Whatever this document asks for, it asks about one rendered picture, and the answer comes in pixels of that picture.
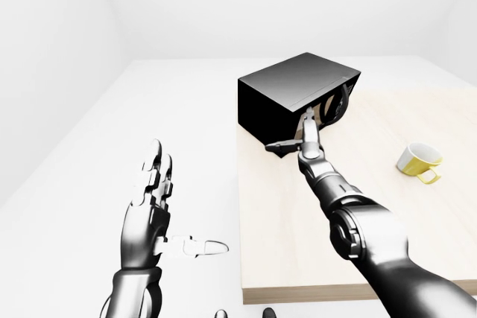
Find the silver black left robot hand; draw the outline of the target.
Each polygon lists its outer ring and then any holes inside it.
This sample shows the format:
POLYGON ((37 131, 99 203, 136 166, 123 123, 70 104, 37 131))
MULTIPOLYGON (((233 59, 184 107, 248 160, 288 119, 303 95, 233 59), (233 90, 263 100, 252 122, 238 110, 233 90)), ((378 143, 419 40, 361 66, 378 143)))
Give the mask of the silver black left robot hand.
POLYGON ((229 247, 219 241, 195 240, 191 235, 167 236, 171 213, 172 158, 162 152, 158 139, 148 148, 138 181, 124 217, 121 232, 121 268, 126 270, 155 267, 164 257, 198 258, 220 255, 229 247))

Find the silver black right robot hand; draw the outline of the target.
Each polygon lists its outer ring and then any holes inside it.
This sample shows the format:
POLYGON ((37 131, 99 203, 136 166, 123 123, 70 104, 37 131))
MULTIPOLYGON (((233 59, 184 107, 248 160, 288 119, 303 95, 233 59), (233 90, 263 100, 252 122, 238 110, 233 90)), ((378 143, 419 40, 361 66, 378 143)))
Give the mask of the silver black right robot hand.
POLYGON ((289 139, 267 144, 265 150, 277 155, 300 151, 305 159, 324 157, 314 110, 309 107, 304 114, 301 139, 289 139))

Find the black microwave door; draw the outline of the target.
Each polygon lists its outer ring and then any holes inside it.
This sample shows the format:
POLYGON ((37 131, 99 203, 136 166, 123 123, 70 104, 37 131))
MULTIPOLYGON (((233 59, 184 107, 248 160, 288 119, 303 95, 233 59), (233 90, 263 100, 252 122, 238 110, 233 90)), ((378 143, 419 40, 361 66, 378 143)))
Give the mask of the black microwave door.
POLYGON ((353 91, 359 77, 360 71, 357 71, 351 77, 339 77, 327 84, 323 83, 320 88, 299 102, 297 112, 297 125, 293 139, 301 137, 303 121, 306 110, 311 107, 318 129, 328 127, 339 121, 347 111, 350 95, 353 91))

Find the black microwave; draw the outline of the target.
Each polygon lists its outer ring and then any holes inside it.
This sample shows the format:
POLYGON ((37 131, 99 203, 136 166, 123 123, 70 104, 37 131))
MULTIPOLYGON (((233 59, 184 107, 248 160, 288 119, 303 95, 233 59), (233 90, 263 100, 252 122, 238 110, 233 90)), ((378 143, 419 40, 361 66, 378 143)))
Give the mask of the black microwave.
POLYGON ((262 144, 293 139, 299 102, 358 70, 303 53, 238 79, 238 123, 262 144))

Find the yellow and white mug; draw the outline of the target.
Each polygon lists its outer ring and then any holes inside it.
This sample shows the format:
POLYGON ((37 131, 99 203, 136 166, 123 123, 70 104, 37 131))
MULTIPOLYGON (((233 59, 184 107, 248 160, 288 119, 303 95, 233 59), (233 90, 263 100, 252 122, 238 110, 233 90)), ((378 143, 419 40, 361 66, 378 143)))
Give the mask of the yellow and white mug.
POLYGON ((401 173, 416 177, 423 184, 430 185, 441 178, 437 167, 442 161, 443 155, 435 147, 422 142, 413 142, 404 149, 396 167, 401 173))

